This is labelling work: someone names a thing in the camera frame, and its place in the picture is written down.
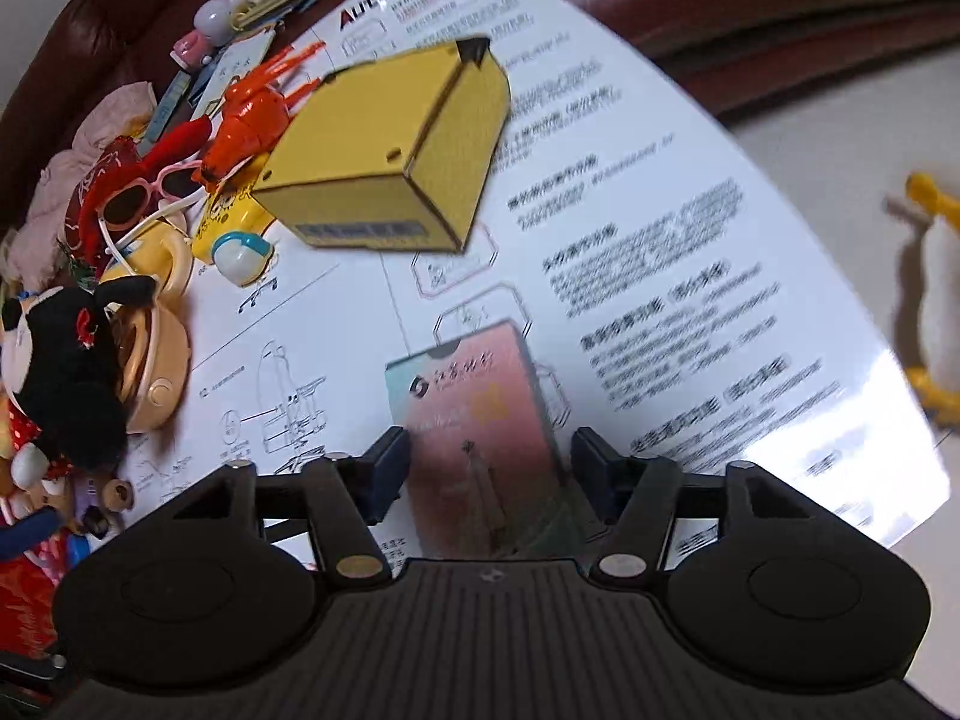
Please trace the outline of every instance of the brown leather sofa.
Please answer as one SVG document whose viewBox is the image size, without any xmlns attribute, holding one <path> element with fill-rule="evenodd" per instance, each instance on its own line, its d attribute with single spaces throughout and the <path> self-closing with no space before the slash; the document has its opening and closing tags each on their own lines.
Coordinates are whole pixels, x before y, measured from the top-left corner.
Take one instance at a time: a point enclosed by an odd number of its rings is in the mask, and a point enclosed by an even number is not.
<svg viewBox="0 0 960 720">
<path fill-rule="evenodd" d="M 97 101 L 176 68 L 168 52 L 206 0 L 72 0 L 0 119 L 0 227 Z M 290 42 L 342 0 L 288 23 Z M 960 36 L 960 0 L 570 0 L 651 56 L 715 114 Z"/>
</svg>

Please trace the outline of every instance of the black plush ear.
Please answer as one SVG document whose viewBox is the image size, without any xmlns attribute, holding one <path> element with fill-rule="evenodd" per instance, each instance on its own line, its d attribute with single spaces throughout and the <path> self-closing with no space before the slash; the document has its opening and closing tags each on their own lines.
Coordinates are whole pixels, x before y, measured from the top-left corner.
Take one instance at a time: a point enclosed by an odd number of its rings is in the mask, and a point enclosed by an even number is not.
<svg viewBox="0 0 960 720">
<path fill-rule="evenodd" d="M 122 276 L 98 284 L 93 290 L 93 299 L 100 308 L 106 308 L 110 303 L 138 308 L 152 303 L 156 289 L 157 282 L 150 276 Z"/>
<path fill-rule="evenodd" d="M 84 471 L 112 472 L 127 447 L 127 418 L 116 394 L 103 384 L 68 386 L 45 420 L 44 433 L 56 448 Z"/>
<path fill-rule="evenodd" d="M 7 298 L 3 301 L 3 329 L 7 332 L 16 330 L 23 315 L 23 306 L 16 298 Z"/>
</svg>

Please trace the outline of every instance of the mickey mouse plush toy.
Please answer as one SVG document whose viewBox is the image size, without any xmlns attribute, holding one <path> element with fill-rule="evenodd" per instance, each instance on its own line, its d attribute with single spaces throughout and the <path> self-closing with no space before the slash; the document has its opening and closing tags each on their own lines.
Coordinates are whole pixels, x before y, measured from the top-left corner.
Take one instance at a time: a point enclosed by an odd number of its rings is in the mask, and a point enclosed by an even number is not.
<svg viewBox="0 0 960 720">
<path fill-rule="evenodd" d="M 155 286 L 149 276 L 126 276 L 93 294 L 55 287 L 3 304 L 0 365 L 11 400 L 11 477 L 18 488 L 64 476 L 71 466 L 89 472 L 116 468 L 127 445 L 127 420 L 104 309 L 112 303 L 149 305 Z"/>
</svg>

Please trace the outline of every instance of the white paper sheet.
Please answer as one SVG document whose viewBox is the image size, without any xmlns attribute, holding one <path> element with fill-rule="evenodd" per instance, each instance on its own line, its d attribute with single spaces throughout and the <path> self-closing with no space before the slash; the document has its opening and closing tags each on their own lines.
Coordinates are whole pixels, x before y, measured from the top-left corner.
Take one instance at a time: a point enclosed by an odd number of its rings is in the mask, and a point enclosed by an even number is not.
<svg viewBox="0 0 960 720">
<path fill-rule="evenodd" d="M 198 263 L 193 370 L 175 422 L 131 449 L 134 518 L 231 457 L 269 473 L 362 451 L 391 424 L 388 362 L 504 317 L 562 449 L 589 425 L 688 470 L 755 461 L 888 545 L 930 517 L 947 474 L 850 287 L 731 138 L 603 26 L 562 0 L 351 0 L 301 38 L 328 47 L 289 86 L 478 33 L 512 116 L 466 255 L 311 250 L 275 224 L 257 285 Z M 396 565 L 416 555 L 403 498 L 374 533 Z"/>
</svg>

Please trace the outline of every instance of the cardboard box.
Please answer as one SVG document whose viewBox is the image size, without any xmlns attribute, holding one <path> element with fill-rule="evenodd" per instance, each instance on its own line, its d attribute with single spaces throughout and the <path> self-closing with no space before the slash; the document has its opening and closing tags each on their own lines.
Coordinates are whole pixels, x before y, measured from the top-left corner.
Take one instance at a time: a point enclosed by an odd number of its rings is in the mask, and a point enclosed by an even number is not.
<svg viewBox="0 0 960 720">
<path fill-rule="evenodd" d="M 490 39 L 328 76 L 253 187 L 315 247 L 460 251 L 510 109 Z"/>
</svg>

